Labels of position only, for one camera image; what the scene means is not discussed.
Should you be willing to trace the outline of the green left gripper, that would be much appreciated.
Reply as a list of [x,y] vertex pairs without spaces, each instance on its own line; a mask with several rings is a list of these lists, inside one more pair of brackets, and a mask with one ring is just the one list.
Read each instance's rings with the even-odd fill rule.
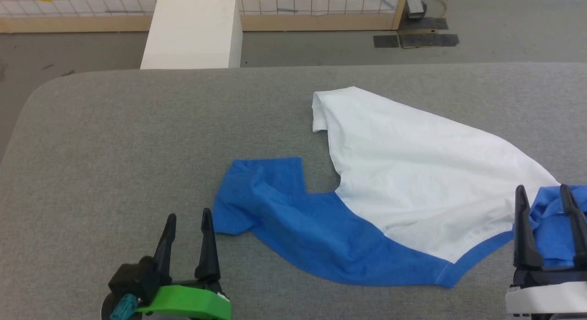
[[152,295],[137,293],[137,312],[190,320],[232,320],[232,303],[220,281],[220,265],[212,211],[203,209],[202,246],[193,280],[172,280],[170,263],[176,236],[176,214],[171,213],[156,247],[156,272],[162,284]]

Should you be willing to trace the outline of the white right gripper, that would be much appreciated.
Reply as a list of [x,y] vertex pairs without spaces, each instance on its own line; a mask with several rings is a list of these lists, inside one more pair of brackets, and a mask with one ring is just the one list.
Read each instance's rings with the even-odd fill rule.
[[563,212],[570,220],[574,266],[542,268],[530,223],[526,188],[515,190],[514,266],[505,309],[526,320],[587,320],[587,219],[570,186],[560,185]]

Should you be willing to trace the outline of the white and blue t-shirt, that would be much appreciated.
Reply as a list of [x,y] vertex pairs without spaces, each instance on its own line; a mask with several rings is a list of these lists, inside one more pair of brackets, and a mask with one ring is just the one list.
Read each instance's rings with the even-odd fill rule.
[[564,186],[505,139],[357,87],[315,92],[340,176],[306,190],[301,158],[235,160],[214,200],[217,233],[251,232],[313,276],[341,284],[451,288],[529,228],[538,269],[587,269],[587,186]]

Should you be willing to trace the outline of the white box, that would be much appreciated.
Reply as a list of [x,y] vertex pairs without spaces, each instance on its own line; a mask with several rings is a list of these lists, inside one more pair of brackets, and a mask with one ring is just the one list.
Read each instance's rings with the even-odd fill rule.
[[140,68],[239,68],[242,46],[237,0],[157,0]]

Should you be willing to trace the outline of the lemon print partition screen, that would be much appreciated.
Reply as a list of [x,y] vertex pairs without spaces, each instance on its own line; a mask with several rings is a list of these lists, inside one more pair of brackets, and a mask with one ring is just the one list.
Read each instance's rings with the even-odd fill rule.
[[[396,30],[406,0],[236,0],[243,31]],[[0,0],[0,33],[145,32],[157,0]]]

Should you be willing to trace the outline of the grey metal partition foot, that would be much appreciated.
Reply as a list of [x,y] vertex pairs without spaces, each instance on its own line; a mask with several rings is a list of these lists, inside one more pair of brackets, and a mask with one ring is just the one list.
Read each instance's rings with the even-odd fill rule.
[[423,19],[427,13],[427,5],[422,0],[406,0],[407,18],[410,20]]

